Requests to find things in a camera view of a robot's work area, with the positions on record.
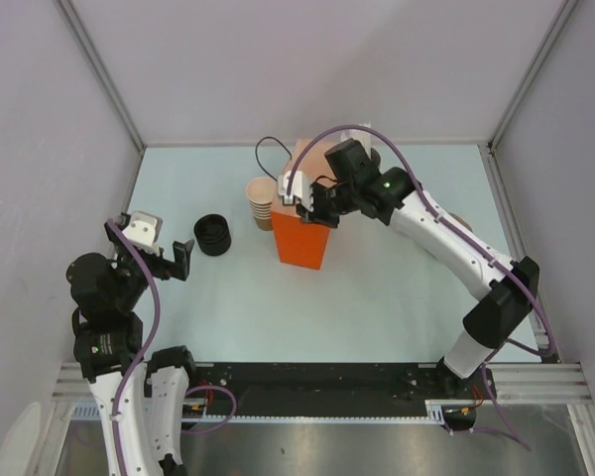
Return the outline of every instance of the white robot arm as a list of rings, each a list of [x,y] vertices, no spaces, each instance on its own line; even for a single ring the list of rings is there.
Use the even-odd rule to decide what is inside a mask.
[[[155,352],[147,364],[136,357],[145,350],[143,324],[133,308],[148,277],[184,281],[189,273],[193,241],[175,242],[175,260],[168,261],[155,244],[160,227],[161,219],[148,213],[124,214],[118,226],[106,223],[118,253],[114,263],[88,253],[66,271],[78,305],[72,316],[73,354],[99,407],[110,476],[186,475],[179,442],[182,402],[195,378],[191,354],[173,347]]]
[[[294,204],[303,222],[331,228],[337,227],[341,215],[360,211],[409,236],[447,266],[479,303],[463,318],[465,329],[440,365],[456,379],[469,378],[531,310],[528,299],[513,280],[520,280],[535,295],[537,264],[528,257],[517,263],[484,243],[440,207],[427,191],[417,189],[403,169],[391,168],[382,174],[378,160],[369,157],[358,141],[344,141],[327,151],[325,157],[336,184],[310,182],[297,171],[294,183],[298,186],[288,191],[289,172],[278,180],[284,204]],[[485,250],[489,259],[476,252],[463,237]],[[494,263],[510,270],[513,279]]]

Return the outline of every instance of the stack of paper cups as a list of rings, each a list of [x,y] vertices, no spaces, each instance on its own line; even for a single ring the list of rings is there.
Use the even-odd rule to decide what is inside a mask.
[[[246,192],[258,228],[272,230],[271,200],[276,193],[276,182],[269,177],[256,177],[249,182]]]

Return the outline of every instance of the black cable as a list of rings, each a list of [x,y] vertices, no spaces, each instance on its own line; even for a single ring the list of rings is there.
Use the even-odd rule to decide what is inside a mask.
[[[267,169],[265,169],[263,167],[263,165],[260,163],[260,158],[258,157],[258,148],[260,147],[260,145],[263,142],[265,142],[267,140],[277,142],[285,151],[287,151],[287,154],[289,154],[289,160],[291,160],[291,151],[289,149],[287,149],[287,146],[285,146],[280,139],[278,139],[277,137],[274,137],[274,136],[265,136],[260,141],[258,141],[258,144],[256,144],[255,153],[256,153],[256,162],[258,163],[258,167],[260,167],[260,169],[262,169],[262,172],[264,172],[265,174],[267,174],[273,180],[278,181],[277,178],[275,178],[274,176],[272,176],[271,173]]]
[[[338,180],[336,180],[335,178],[331,178],[331,177],[329,177],[329,176],[319,176],[319,177],[318,177],[318,178],[316,178],[314,181],[320,181],[320,180],[322,180],[322,179],[327,179],[327,180],[330,180],[330,181],[332,181],[333,183],[337,183],[337,182],[338,182]]]

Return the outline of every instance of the light blue table surface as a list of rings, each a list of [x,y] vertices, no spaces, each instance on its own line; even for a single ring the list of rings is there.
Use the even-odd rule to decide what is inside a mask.
[[[508,252],[476,146],[401,149],[438,203]],[[398,164],[379,150],[382,171]],[[273,173],[287,160],[277,147],[260,156]],[[185,283],[158,283],[163,312],[151,350],[184,344],[196,361],[240,362],[433,362],[449,350],[476,301],[446,268],[359,213],[332,230],[320,271],[284,265],[273,232],[256,227],[245,197],[259,175],[252,147],[147,150],[129,209],[164,219],[159,244],[166,256],[173,257],[174,240],[193,237],[207,213],[224,215],[233,239],[220,257],[194,248]],[[144,337],[153,309],[146,291],[135,309]],[[536,346],[528,319],[513,337]],[[536,360],[513,346],[495,359]]]

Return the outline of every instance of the orange box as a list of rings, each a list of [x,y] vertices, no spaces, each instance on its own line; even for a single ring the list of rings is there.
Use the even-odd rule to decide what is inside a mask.
[[[297,141],[292,159],[285,167],[283,174],[291,169],[294,160],[309,142],[310,140],[307,139]],[[332,142],[316,144],[301,161],[299,169],[311,180],[319,176],[333,177],[324,153],[334,145],[335,143]],[[283,206],[277,196],[271,203],[271,221],[278,246],[278,256],[282,263],[312,270],[321,268],[330,228],[323,225],[300,223],[296,208]]]

